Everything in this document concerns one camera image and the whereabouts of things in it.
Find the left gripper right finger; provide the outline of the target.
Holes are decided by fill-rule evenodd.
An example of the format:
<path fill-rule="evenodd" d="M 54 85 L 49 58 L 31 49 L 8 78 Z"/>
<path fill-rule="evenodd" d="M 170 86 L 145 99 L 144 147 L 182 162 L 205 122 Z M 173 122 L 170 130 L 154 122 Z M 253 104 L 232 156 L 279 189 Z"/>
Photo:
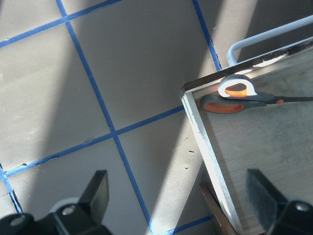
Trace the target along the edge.
<path fill-rule="evenodd" d="M 258 169 L 246 171 L 248 204 L 267 235 L 311 235 L 312 204 L 288 199 Z"/>

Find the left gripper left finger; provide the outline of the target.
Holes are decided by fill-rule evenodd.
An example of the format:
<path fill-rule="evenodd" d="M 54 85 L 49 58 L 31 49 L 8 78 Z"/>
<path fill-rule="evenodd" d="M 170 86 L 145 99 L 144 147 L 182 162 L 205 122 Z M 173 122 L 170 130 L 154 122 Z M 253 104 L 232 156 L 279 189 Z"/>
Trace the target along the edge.
<path fill-rule="evenodd" d="M 42 219 L 29 213 L 0 220 L 2 235 L 110 235 L 102 225 L 109 202 L 108 173 L 97 170 L 76 203 L 66 203 Z"/>

